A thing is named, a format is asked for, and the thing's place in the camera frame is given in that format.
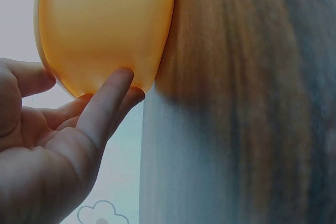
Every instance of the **wooden surface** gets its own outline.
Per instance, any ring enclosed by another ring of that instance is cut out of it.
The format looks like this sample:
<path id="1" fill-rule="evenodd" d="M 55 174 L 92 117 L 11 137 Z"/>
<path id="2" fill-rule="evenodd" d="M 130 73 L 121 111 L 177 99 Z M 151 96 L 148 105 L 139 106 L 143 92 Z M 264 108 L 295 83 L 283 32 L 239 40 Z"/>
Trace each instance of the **wooden surface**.
<path id="1" fill-rule="evenodd" d="M 336 0 L 176 0 L 140 224 L 336 223 Z"/>

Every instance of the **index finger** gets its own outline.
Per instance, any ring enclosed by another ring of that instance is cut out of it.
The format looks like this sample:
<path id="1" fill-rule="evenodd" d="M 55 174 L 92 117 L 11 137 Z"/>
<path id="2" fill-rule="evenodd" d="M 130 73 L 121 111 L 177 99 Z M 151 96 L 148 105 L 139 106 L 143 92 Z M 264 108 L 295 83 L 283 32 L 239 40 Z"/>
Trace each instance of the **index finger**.
<path id="1" fill-rule="evenodd" d="M 128 68 L 116 70 L 92 97 L 79 117 L 76 129 L 90 138 L 97 149 L 106 144 L 133 78 L 134 73 Z"/>

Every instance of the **orange bowl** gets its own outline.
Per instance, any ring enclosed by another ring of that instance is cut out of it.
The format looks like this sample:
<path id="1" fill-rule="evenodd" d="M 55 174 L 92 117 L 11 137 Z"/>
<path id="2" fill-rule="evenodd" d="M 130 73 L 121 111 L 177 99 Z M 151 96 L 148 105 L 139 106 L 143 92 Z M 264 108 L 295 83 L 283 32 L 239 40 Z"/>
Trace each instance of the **orange bowl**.
<path id="1" fill-rule="evenodd" d="M 94 94 L 119 67 L 147 92 L 160 64 L 174 0 L 35 0 L 39 56 L 74 97 Z"/>

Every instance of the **hand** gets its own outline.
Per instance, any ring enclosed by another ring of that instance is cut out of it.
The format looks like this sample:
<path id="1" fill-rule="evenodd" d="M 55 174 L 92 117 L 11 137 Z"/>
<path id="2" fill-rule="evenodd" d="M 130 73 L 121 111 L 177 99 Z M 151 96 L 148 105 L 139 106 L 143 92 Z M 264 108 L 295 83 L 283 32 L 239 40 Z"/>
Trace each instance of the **hand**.
<path id="1" fill-rule="evenodd" d="M 41 64 L 0 59 L 0 223 L 60 223 L 87 197 L 108 139 L 144 99 L 133 77 L 119 69 L 93 96 L 32 109 L 22 97 L 54 78 Z"/>

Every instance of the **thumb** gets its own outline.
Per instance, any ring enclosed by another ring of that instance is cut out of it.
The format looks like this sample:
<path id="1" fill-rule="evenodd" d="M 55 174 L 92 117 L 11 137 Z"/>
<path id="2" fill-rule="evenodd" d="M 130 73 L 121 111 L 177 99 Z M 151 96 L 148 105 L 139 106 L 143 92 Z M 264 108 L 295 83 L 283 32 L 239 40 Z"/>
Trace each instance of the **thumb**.
<path id="1" fill-rule="evenodd" d="M 0 67 L 8 69 L 16 78 L 22 97 L 47 91 L 56 83 L 42 63 L 0 58 Z"/>

